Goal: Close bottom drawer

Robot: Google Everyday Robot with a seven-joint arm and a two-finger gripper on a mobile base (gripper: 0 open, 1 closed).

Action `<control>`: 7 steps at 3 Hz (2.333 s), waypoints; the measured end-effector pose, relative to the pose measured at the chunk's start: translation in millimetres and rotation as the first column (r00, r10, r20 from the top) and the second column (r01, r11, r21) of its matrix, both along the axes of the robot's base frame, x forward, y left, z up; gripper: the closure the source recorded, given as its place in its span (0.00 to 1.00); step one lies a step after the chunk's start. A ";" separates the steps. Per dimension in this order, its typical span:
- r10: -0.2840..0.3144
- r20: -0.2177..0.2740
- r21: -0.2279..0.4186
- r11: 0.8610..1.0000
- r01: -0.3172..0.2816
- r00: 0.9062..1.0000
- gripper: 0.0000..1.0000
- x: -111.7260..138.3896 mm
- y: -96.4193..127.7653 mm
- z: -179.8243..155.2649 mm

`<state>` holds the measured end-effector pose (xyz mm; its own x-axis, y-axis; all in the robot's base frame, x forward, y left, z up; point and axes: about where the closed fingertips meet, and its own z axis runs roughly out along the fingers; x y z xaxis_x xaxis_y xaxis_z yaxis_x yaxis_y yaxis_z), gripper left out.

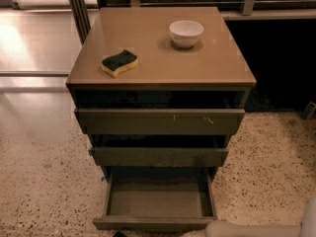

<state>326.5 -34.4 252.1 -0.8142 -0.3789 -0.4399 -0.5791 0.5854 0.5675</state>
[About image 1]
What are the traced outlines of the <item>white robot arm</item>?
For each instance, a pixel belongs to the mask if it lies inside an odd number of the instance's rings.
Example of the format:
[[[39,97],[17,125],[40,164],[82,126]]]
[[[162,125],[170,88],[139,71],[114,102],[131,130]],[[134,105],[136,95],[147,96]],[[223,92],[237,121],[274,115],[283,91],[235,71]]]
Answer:
[[[190,231],[181,237],[316,237],[316,197],[306,204],[297,226],[239,225],[226,220],[214,220],[203,230]]]

